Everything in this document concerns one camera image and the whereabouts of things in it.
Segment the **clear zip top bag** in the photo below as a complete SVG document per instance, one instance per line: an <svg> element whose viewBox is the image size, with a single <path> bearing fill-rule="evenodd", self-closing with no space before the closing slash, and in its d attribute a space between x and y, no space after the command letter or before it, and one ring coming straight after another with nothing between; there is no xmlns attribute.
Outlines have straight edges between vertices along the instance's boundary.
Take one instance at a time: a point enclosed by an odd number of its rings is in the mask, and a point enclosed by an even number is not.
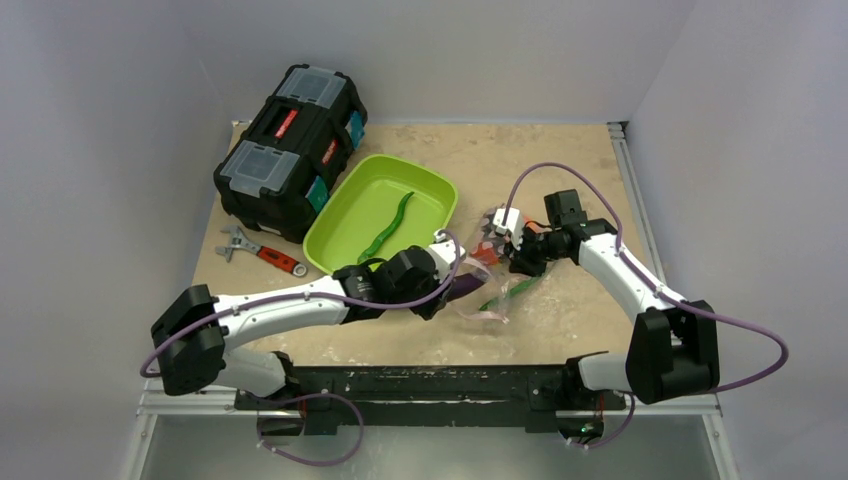
<svg viewBox="0 0 848 480"><path fill-rule="evenodd" d="M466 320L473 321L497 321L504 324L510 322L509 314L512 310L511 305L517 300L517 296L513 297L507 304L501 304L496 309L491 311L481 312L478 307L484 302L501 295L505 290L514 286L516 283L531 278L527 275L513 274L508 270L509 258L506 253L508 241L495 235L492 221L497 207L492 207L486 210L478 220L472 234L464 242L463 247L466 250L466 257L459 269L459 275L465 273L490 275L488 283L474 293L461 299L450 302L451 308L460 317ZM470 257L471 250L481 241L490 240L503 245L503 254L501 262L494 266L485 266L475 259Z"/></svg>

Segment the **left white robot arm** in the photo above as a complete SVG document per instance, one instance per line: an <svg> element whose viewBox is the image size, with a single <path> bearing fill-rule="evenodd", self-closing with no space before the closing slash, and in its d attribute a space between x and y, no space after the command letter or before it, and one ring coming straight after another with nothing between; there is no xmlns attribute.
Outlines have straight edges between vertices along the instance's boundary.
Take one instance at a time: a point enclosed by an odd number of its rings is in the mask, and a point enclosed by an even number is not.
<svg viewBox="0 0 848 480"><path fill-rule="evenodd" d="M283 353L260 353L248 343L293 330L376 319L410 310L432 318L446 303L466 251L452 240L412 246L387 261L349 265L296 287L253 295L184 290L151 328L153 352L145 378L161 379L171 396L210 385L246 391L272 408L292 405L298 381Z"/></svg>

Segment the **purple fake eggplant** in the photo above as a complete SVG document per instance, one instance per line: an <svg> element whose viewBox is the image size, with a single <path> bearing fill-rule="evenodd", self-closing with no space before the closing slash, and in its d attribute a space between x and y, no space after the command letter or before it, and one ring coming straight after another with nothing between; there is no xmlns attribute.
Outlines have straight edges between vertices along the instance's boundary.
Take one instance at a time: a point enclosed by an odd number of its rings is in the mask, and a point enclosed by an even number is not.
<svg viewBox="0 0 848 480"><path fill-rule="evenodd" d="M458 275L450 289L447 301L452 302L474 293L485 286L490 278L490 275L474 273Z"/></svg>

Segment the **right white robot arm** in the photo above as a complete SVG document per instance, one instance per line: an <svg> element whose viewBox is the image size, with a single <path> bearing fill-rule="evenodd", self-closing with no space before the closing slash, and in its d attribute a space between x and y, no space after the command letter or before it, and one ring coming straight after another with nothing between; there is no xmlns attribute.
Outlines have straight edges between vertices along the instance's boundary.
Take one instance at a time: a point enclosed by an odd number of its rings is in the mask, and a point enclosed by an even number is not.
<svg viewBox="0 0 848 480"><path fill-rule="evenodd" d="M507 239L511 272L538 277L548 263L568 258L606 289L633 326L626 353L567 360L564 399L584 407L600 391L619 391L653 404L717 387L720 363L711 306L688 302L676 292L662 299L658 279L630 257L608 220L588 217L576 190L547 195L544 202L548 221L540 228L515 208L495 213L493 226Z"/></svg>

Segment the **green fake chili pepper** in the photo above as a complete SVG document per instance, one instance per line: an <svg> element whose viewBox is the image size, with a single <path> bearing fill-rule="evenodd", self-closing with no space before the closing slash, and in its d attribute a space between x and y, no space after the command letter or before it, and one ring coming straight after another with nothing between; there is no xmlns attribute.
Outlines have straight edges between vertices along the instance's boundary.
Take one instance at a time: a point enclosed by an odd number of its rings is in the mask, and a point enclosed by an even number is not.
<svg viewBox="0 0 848 480"><path fill-rule="evenodd" d="M372 240L370 245L360 253L357 257L357 264L373 258L379 252L383 244L397 231L405 218L407 205L414 195L415 193L410 191L401 198L391 222L382 231L380 231Z"/></svg>

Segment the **lime green plastic tray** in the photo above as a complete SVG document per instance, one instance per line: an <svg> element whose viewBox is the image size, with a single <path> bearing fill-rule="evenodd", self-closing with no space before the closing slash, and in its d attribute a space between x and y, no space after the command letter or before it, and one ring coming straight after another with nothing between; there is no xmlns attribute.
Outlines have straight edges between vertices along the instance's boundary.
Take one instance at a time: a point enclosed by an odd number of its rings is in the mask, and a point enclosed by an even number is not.
<svg viewBox="0 0 848 480"><path fill-rule="evenodd" d="M327 274L354 264L392 223L408 193L413 196L404 218L377 256L388 259L409 246L428 246L453 215L457 187L422 165L376 154L361 160L331 194L303 240L306 259Z"/></svg>

